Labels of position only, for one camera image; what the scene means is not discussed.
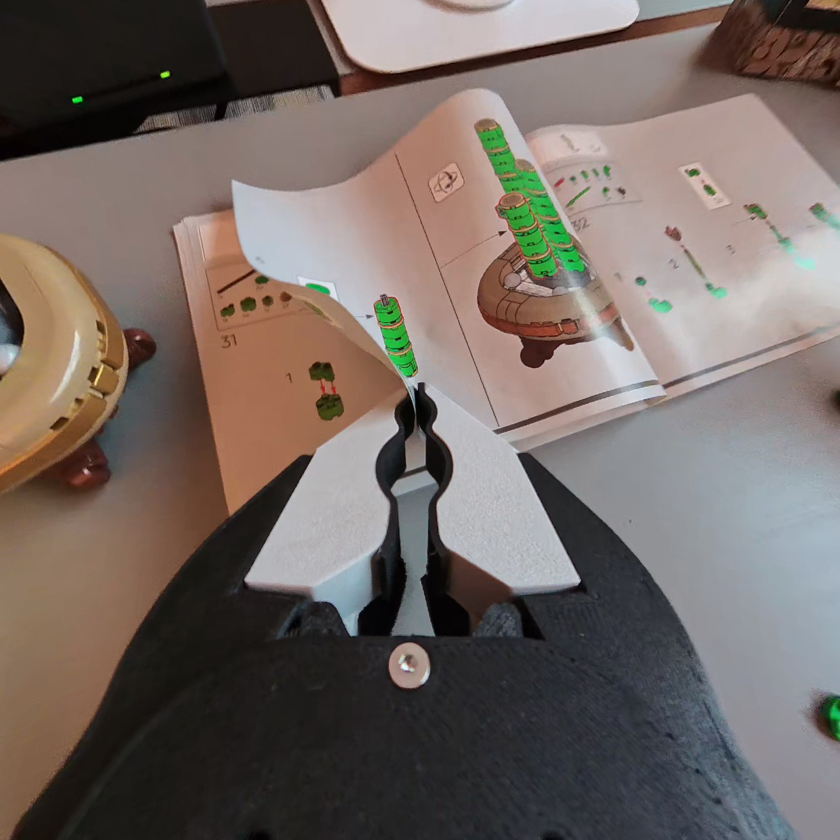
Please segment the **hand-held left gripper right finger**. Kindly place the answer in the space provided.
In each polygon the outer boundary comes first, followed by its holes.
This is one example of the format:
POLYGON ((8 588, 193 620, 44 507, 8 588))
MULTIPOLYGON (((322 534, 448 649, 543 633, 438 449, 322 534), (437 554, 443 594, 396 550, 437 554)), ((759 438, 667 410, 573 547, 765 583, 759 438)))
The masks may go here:
POLYGON ((437 388, 418 388, 437 489, 423 592, 435 635, 471 635, 489 609, 581 584, 519 452, 437 388))

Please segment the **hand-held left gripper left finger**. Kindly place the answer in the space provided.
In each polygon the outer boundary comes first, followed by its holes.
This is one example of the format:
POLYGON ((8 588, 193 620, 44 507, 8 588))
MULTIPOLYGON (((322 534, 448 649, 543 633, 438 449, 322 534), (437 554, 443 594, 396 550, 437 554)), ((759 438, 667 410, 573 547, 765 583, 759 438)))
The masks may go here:
POLYGON ((249 589, 331 604, 351 635, 392 634, 406 585, 393 487, 414 421, 402 387, 316 450, 245 576, 249 589))

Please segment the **white building instruction booklet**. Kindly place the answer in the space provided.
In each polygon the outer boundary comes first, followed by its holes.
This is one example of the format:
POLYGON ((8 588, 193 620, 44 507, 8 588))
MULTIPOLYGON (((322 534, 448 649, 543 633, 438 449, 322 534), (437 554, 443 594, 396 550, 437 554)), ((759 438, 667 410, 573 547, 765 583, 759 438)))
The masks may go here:
POLYGON ((838 335, 838 186, 757 97, 523 136, 485 89, 175 243, 236 511, 402 384, 519 449, 838 335))

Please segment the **grey desk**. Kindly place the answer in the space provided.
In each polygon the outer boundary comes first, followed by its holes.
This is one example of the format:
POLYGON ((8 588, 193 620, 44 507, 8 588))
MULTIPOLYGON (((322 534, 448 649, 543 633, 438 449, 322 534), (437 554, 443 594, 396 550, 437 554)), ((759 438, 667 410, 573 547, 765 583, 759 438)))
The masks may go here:
MULTIPOLYGON (((112 479, 2 496, 2 838, 85 731, 154 601, 227 516, 172 226, 230 182, 340 182, 468 88, 524 132, 629 123, 751 92, 838 178, 838 94, 723 71, 711 28, 421 79, 333 101, 2 163, 2 232, 82 268, 158 343, 103 447, 112 479)), ((635 552, 801 838, 838 835, 838 341, 542 446, 534 455, 635 552)))

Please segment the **tan brick bamboo pot model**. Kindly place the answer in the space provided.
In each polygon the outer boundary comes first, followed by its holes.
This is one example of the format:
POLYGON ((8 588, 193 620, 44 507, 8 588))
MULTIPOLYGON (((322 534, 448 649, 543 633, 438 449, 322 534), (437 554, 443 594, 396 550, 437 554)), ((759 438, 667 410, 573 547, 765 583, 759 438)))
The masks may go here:
POLYGON ((1 491, 39 476, 109 482, 98 441, 156 341, 123 328, 84 273, 35 241, 1 235, 1 491))

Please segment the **white tray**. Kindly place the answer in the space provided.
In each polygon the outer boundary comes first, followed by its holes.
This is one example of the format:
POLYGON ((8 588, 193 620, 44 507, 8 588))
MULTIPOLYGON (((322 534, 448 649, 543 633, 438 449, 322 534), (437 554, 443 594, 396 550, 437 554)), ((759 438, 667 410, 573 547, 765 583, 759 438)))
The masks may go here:
POLYGON ((347 57, 395 75, 612 33, 636 1, 324 1, 347 57))

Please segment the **black electronic box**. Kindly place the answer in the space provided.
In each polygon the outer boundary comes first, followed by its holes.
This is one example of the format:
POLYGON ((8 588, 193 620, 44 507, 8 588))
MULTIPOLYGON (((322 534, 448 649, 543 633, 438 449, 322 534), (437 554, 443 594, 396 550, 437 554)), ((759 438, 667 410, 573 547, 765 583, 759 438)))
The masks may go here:
POLYGON ((223 77, 202 1, 2 1, 2 130, 23 132, 223 77))

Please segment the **black bamboo set box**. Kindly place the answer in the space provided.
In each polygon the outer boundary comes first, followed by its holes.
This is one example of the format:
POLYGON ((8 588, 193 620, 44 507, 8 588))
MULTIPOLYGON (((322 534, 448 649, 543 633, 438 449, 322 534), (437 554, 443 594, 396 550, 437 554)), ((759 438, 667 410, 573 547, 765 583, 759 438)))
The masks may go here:
POLYGON ((839 86, 838 1, 736 1, 713 38, 740 75, 839 86))

